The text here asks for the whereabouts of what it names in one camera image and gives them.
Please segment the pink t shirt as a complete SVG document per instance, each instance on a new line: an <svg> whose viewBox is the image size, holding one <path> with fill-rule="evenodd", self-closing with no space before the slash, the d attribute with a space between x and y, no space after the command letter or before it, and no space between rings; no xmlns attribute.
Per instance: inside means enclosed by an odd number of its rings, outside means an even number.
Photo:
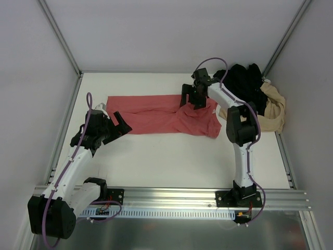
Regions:
<svg viewBox="0 0 333 250"><path fill-rule="evenodd" d="M185 133L216 139L221 130L217 103L209 99L205 108L195 110L190 103L181 107L180 101L180 95L109 96L106 110L113 120L118 111L131 134Z"/></svg>

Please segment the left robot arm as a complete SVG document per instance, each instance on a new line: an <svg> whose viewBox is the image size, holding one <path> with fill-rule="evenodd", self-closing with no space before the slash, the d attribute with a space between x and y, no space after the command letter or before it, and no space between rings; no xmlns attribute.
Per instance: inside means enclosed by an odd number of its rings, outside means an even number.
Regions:
<svg viewBox="0 0 333 250"><path fill-rule="evenodd" d="M108 199L107 182L104 179L89 177L78 191L74 187L79 175L102 145L131 132L132 128L119 112L113 115L117 124L102 109L86 113L85 123L71 139L63 166L44 192L40 196L32 196L28 201L32 233L68 239L83 210L93 202L102 204Z"/></svg>

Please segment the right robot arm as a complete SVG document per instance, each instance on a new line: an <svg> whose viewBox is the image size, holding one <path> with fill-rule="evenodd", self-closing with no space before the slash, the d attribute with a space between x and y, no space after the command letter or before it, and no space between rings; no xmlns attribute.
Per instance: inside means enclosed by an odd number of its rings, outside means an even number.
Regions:
<svg viewBox="0 0 333 250"><path fill-rule="evenodd" d="M226 135L233 144L235 178L233 187L224 195L217 195L220 207L262 207L262 197L252 176L253 144L260 139L261 131L254 103L246 103L232 94L217 78L209 76L206 68L196 69L193 84L183 84L180 106L186 103L195 109L206 107L208 99L227 110Z"/></svg>

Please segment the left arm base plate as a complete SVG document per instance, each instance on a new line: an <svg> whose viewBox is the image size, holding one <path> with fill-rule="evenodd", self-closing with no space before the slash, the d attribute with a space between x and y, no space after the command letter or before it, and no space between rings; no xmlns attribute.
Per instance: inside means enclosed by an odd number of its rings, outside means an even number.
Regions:
<svg viewBox="0 0 333 250"><path fill-rule="evenodd" d="M107 189L107 200L115 201L115 202L118 202L121 205L123 205L124 189L108 188Z"/></svg>

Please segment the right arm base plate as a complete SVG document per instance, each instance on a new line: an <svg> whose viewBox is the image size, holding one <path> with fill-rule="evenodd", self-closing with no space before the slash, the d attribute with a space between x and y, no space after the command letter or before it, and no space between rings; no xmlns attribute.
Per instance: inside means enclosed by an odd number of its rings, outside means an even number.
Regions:
<svg viewBox="0 0 333 250"><path fill-rule="evenodd" d="M255 195L240 199L233 190L220 190L215 192L215 201L217 207L250 208L250 206L252 206L254 208L261 208L263 205L260 192L256 192Z"/></svg>

